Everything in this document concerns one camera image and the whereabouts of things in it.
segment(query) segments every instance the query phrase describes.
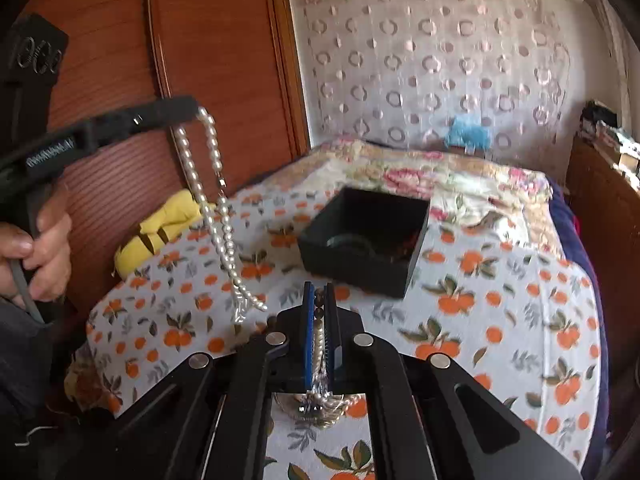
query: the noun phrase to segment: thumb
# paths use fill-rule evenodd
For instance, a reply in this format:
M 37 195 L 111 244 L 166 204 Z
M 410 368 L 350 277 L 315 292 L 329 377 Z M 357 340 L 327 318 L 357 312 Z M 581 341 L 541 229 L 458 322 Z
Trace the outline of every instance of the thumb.
M 25 258 L 33 251 L 33 239 L 15 225 L 0 222 L 0 257 Z

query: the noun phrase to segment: yellow cloth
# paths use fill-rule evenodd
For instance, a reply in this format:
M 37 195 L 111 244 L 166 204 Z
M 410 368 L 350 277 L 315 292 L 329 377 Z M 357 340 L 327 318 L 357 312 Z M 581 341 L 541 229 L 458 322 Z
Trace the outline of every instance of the yellow cloth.
M 188 189 L 177 192 L 158 211 L 140 223 L 139 235 L 118 248 L 113 257 L 116 272 L 123 280 L 126 279 L 146 259 L 158 254 L 165 240 L 173 240 L 200 218 L 200 208 L 191 192 Z

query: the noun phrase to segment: black tray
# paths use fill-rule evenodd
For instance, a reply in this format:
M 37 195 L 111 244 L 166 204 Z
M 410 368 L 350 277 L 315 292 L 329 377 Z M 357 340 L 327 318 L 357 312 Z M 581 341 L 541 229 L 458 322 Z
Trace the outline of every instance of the black tray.
M 427 231 L 429 202 L 345 187 L 298 236 L 305 269 L 404 298 Z

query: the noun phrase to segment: blue fabric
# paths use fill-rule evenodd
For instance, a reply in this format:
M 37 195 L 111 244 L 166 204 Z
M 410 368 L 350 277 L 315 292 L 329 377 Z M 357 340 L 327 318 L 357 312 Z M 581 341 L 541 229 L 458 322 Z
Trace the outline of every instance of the blue fabric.
M 602 454 L 605 449 L 607 439 L 607 420 L 609 418 L 609 349 L 605 336 L 604 317 L 602 315 L 602 300 L 600 299 L 600 287 L 596 273 L 593 270 L 591 261 L 587 256 L 587 251 L 580 241 L 574 226 L 574 213 L 564 201 L 562 191 L 558 184 L 549 179 L 549 183 L 554 190 L 553 198 L 549 203 L 551 218 L 558 231 L 560 243 L 564 249 L 564 254 L 568 260 L 580 265 L 589 275 L 596 297 L 596 308 L 598 310 L 598 322 L 600 324 L 600 392 L 598 396 L 598 411 L 593 423 L 593 436 L 587 456 L 582 466 L 582 477 L 584 480 L 593 480 L 600 468 Z
M 484 126 L 472 124 L 456 117 L 449 133 L 444 139 L 445 146 L 459 146 L 475 150 L 488 150 L 491 147 L 489 130 Z

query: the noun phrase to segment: person's hand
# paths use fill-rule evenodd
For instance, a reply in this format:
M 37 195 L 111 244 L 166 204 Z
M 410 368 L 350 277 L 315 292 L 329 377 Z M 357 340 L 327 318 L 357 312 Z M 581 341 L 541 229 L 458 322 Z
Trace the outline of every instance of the person's hand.
M 66 213 L 68 191 L 57 186 L 52 197 L 38 213 L 36 224 L 40 236 L 33 240 L 16 226 L 0 222 L 0 296 L 24 306 L 18 295 L 6 258 L 20 258 L 26 270 L 38 269 L 29 284 L 35 301 L 53 301 L 65 293 L 71 276 L 71 218 Z

